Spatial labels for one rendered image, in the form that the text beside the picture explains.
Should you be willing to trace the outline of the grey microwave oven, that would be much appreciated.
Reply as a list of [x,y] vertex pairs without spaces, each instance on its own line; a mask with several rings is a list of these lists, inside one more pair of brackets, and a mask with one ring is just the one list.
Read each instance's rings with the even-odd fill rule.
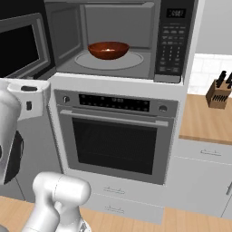
[[[198,0],[44,0],[56,70],[179,83],[186,70]],[[120,70],[93,70],[74,59],[98,42],[121,42],[143,56]]]

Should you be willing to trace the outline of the grey microwave turntable plate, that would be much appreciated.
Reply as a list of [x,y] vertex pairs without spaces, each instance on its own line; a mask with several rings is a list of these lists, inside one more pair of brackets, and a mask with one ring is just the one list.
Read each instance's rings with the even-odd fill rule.
[[143,62],[142,55],[134,52],[127,52],[125,55],[114,60],[102,60],[94,57],[89,52],[76,56],[74,61],[82,67],[93,70],[120,70],[135,67]]

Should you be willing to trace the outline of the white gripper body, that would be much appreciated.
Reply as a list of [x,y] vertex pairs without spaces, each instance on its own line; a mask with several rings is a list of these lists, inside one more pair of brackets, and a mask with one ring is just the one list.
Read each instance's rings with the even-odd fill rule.
[[43,91],[43,112],[46,112],[47,105],[51,98],[51,84],[48,81],[43,82],[42,91]]

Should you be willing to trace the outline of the grey microwave door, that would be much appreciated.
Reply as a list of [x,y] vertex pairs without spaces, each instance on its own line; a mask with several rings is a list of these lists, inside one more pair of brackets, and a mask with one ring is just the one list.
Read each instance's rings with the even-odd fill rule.
[[0,78],[48,80],[54,73],[42,15],[0,17]]

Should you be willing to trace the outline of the white drawer front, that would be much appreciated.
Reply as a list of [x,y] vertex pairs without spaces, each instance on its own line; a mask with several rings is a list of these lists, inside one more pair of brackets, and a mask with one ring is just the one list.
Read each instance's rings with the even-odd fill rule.
[[[105,206],[121,208],[124,214],[106,210]],[[113,198],[106,195],[91,194],[89,200],[83,205],[84,208],[109,213],[124,218],[132,218],[140,221],[161,224],[164,207],[155,206],[147,203],[141,203],[122,198]]]
[[[201,150],[216,151],[220,153],[222,156],[217,157],[205,155],[200,153]],[[179,139],[175,155],[181,158],[204,160],[209,162],[232,165],[232,145]]]
[[[122,198],[155,206],[164,206],[166,188],[156,184],[140,182],[130,179],[121,179],[102,174],[67,169],[67,175],[84,179],[92,187],[92,192],[113,198]],[[103,188],[121,189],[125,194],[116,194],[104,191]]]

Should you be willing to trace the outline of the wooden knife block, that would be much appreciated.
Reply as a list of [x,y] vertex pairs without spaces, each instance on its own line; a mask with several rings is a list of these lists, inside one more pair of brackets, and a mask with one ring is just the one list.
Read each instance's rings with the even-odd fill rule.
[[219,87],[216,82],[212,82],[207,94],[206,100],[209,108],[224,110],[227,105],[227,99],[232,92],[229,84],[223,81]]

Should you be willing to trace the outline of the white cupboard door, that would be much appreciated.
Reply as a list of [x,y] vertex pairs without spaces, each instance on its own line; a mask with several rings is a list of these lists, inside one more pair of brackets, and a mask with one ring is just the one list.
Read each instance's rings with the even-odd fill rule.
[[173,157],[165,206],[221,217],[229,200],[232,165]]

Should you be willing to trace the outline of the brown bowl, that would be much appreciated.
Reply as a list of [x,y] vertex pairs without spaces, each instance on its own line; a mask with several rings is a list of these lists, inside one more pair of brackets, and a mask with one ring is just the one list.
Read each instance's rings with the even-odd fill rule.
[[[114,49],[116,52],[103,53],[103,49]],[[98,42],[88,45],[88,51],[95,57],[101,60],[115,60],[121,58],[129,51],[129,46],[126,43],[120,42]]]

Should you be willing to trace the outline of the white tall cabinet frame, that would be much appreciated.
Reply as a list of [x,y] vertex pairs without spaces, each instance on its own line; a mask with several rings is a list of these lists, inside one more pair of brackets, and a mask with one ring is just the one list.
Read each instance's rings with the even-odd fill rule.
[[[179,137],[196,40],[189,43],[186,70],[179,83],[58,72],[50,77],[52,95],[44,117],[30,120],[23,172],[26,201],[34,201],[33,179],[41,171],[67,169],[130,179],[165,187],[169,156]],[[63,96],[70,101],[63,102]],[[168,107],[167,112],[159,106]],[[135,121],[166,121],[168,127],[144,127],[63,115],[61,110]]]

